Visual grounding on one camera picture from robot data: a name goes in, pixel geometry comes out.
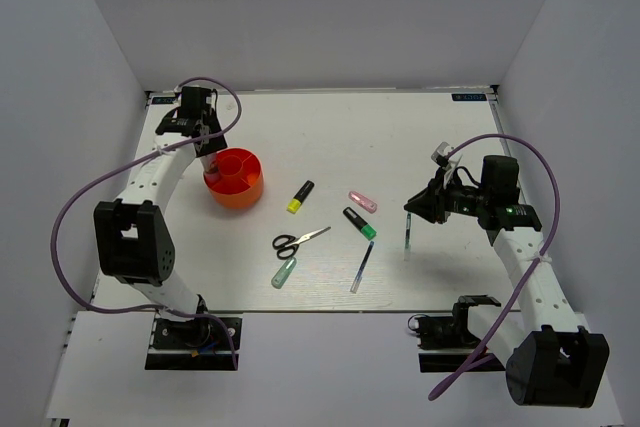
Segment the green cap black highlighter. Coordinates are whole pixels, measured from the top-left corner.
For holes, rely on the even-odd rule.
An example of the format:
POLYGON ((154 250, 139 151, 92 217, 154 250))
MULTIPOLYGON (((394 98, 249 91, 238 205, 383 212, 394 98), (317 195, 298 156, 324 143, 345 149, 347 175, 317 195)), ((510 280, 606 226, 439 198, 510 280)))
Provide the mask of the green cap black highlighter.
POLYGON ((376 237, 376 230, 352 208, 346 207, 343 215, 367 240, 371 241, 376 237))

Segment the pink translucent correction tape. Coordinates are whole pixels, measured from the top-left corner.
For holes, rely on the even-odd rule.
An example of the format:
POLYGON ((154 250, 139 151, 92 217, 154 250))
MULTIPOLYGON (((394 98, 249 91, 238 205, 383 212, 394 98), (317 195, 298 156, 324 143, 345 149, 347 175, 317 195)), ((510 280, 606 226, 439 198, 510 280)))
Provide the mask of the pink translucent correction tape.
POLYGON ((359 192, 350 191, 348 198, 369 213, 375 213, 377 211, 377 203, 359 192))

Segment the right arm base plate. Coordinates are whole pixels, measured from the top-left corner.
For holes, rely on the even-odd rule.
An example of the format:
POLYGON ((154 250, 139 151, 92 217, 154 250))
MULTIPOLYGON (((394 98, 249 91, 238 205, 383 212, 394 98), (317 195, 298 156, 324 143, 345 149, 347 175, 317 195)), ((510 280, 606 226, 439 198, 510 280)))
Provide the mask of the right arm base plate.
POLYGON ((467 328, 471 307, 501 307, 487 295, 460 296, 447 315, 415 314, 407 328, 418 339, 421 373, 453 373, 479 344, 480 339, 467 328))

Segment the yellow cap black highlighter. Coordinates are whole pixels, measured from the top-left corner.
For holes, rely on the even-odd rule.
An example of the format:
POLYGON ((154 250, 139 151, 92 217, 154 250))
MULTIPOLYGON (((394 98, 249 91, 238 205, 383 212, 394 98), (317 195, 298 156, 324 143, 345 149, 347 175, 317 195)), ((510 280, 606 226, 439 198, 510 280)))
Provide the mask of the yellow cap black highlighter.
POLYGON ((311 180, 307 180, 288 203, 287 211, 291 214, 296 214, 314 187, 315 183, 311 180))

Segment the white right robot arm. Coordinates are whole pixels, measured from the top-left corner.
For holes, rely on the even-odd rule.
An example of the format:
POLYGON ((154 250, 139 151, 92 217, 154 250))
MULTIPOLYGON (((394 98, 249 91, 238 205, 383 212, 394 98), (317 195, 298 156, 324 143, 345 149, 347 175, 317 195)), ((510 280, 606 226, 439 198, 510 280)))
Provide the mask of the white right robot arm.
POLYGON ((407 212, 433 224, 451 214, 470 216, 486 232, 514 288, 521 323, 499 317, 488 296, 460 299, 453 337, 472 346, 480 339, 503 365, 507 390, 518 405, 589 408, 609 357, 601 334, 580 323, 542 253, 545 237, 530 205, 520 203, 519 165, 507 156, 484 158, 478 185, 467 186, 457 165, 441 165, 407 212))

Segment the pink eraser block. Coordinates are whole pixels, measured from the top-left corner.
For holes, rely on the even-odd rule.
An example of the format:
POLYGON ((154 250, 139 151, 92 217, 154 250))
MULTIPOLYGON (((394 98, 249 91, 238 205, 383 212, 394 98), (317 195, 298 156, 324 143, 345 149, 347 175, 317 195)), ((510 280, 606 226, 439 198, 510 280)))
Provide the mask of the pink eraser block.
POLYGON ((217 155, 211 154, 201 159, 204 176, 209 180, 214 180, 219 177, 219 168, 217 163, 217 155))

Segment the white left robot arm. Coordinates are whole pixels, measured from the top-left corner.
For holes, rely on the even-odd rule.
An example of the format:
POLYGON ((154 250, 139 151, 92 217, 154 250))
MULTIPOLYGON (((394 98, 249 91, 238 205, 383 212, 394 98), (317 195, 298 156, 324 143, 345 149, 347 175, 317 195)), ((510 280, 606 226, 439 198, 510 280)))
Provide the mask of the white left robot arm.
POLYGON ((174 271, 176 249, 164 212, 185 170, 197 159, 207 163, 225 149, 216 113, 214 89, 187 86, 176 94, 176 106, 155 130, 151 152, 127 187, 94 209, 100 268, 158 304, 161 316, 176 321, 177 334, 199 346, 211 334, 211 321, 201 313, 204 301, 174 271))

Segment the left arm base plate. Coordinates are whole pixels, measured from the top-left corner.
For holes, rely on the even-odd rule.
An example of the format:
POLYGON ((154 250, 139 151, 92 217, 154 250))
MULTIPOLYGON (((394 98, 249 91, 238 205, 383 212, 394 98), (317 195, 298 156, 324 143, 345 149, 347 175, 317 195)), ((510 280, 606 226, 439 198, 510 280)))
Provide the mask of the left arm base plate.
POLYGON ((213 320, 173 322, 154 320, 145 366, 147 371, 234 371, 227 336, 239 359, 242 318, 220 318, 226 331, 213 320))

